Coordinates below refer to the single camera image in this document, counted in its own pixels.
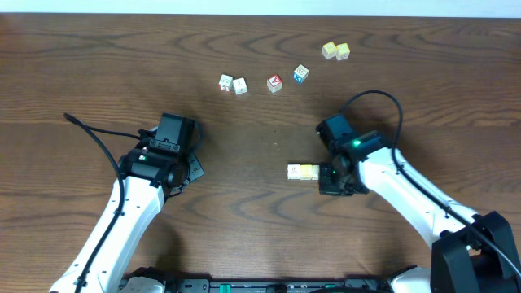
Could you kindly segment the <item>yellow number wooden block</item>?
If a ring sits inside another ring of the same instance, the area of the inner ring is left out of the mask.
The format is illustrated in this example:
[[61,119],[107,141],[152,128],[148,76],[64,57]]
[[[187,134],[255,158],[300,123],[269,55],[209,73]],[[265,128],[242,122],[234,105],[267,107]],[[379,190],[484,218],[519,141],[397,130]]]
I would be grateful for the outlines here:
[[307,181],[313,179],[313,166],[311,164],[302,164],[300,166],[300,180]]

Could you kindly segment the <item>soccer ball wooden block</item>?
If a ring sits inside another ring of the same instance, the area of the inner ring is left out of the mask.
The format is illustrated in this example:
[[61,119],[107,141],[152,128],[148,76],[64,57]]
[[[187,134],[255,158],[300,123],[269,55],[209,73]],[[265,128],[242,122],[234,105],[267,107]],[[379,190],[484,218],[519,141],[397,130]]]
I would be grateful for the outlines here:
[[300,164],[289,164],[287,166],[287,179],[288,180],[300,180],[301,178],[301,171],[300,171]]

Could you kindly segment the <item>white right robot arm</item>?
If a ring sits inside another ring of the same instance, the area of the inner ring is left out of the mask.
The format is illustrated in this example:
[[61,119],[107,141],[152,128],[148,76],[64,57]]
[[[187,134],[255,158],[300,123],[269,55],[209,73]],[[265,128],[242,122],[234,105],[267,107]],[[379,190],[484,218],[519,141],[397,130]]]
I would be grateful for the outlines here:
[[414,169],[378,132],[318,130],[332,161],[319,168],[322,195],[371,191],[391,204],[431,250],[428,268],[403,269],[387,292],[518,292],[520,259],[509,222],[481,216]]

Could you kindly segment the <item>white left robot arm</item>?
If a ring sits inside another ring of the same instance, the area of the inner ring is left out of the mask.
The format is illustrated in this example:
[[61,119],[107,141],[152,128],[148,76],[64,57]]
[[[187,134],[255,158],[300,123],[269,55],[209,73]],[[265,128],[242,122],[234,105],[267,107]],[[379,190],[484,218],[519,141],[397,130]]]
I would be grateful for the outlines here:
[[194,153],[133,149],[120,160],[102,216],[51,292],[166,292],[171,282],[153,273],[124,274],[149,224],[166,201],[204,175]]

